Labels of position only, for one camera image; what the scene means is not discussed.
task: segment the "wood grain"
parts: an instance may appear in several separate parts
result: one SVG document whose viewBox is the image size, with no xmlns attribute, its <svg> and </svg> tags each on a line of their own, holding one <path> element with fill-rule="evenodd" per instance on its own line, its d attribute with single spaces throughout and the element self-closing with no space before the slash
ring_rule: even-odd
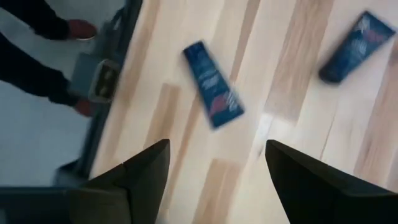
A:
<svg viewBox="0 0 398 224">
<path fill-rule="evenodd" d="M 333 0 L 298 0 L 272 81 L 265 112 L 299 118 Z"/>
<path fill-rule="evenodd" d="M 180 146 L 180 150 L 178 151 L 177 154 L 177 159 L 174 164 L 174 168 L 172 169 L 172 172 L 170 174 L 167 188 L 165 190 L 163 199 L 162 199 L 162 204 L 160 206 L 160 213 L 167 213 L 167 210 L 170 208 L 170 203 L 172 200 L 172 196 L 175 190 L 175 186 L 177 184 L 178 176 L 181 172 L 182 164 L 184 161 L 184 158 L 187 154 L 187 149 L 188 149 L 188 143 L 191 140 L 192 132 L 195 128 L 195 125 L 198 120 L 198 114 L 200 111 L 200 99 L 199 96 L 195 97 L 191 110 L 189 112 L 188 116 L 188 123 L 185 127 L 184 130 L 184 135 L 182 138 L 182 143 Z"/>
<path fill-rule="evenodd" d="M 236 164 L 219 159 L 211 162 L 193 223 L 226 223 L 239 172 Z"/>
<path fill-rule="evenodd" d="M 152 121 L 150 122 L 144 148 L 147 148 L 161 139 L 169 139 L 175 119 L 180 88 L 168 83 L 163 84 L 160 91 Z"/>
<path fill-rule="evenodd" d="M 398 149 L 398 41 L 395 42 L 355 167 L 355 174 L 386 187 Z"/>
</svg>

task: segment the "person's leg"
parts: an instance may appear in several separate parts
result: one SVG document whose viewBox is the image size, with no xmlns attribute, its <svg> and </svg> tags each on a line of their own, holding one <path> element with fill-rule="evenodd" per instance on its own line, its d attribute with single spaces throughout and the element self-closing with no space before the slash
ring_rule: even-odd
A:
<svg viewBox="0 0 398 224">
<path fill-rule="evenodd" d="M 5 57 L 0 60 L 0 80 L 21 90 L 47 97 L 51 102 L 75 106 L 78 97 L 67 92 L 69 81 L 62 72 L 45 67 L 0 33 L 0 49 Z"/>
<path fill-rule="evenodd" d="M 64 20 L 44 0 L 0 0 L 0 7 L 26 24 L 36 34 L 51 40 L 88 40 L 96 35 L 96 28 L 80 19 Z"/>
<path fill-rule="evenodd" d="M 68 22 L 59 18 L 44 0 L 0 0 L 0 7 L 47 39 L 68 38 Z"/>
</svg>

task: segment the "black pants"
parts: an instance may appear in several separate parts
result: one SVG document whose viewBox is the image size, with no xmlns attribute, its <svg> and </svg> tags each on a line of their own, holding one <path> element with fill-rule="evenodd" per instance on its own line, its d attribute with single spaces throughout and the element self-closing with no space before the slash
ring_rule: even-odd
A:
<svg viewBox="0 0 398 224">
<path fill-rule="evenodd" d="M 46 39 L 64 40 L 68 23 L 57 17 L 44 0 L 0 0 L 0 7 L 30 25 Z M 69 81 L 62 72 L 48 68 L 0 34 L 0 80 L 21 90 L 47 97 L 53 103 L 73 106 L 78 98 L 67 92 Z"/>
</svg>

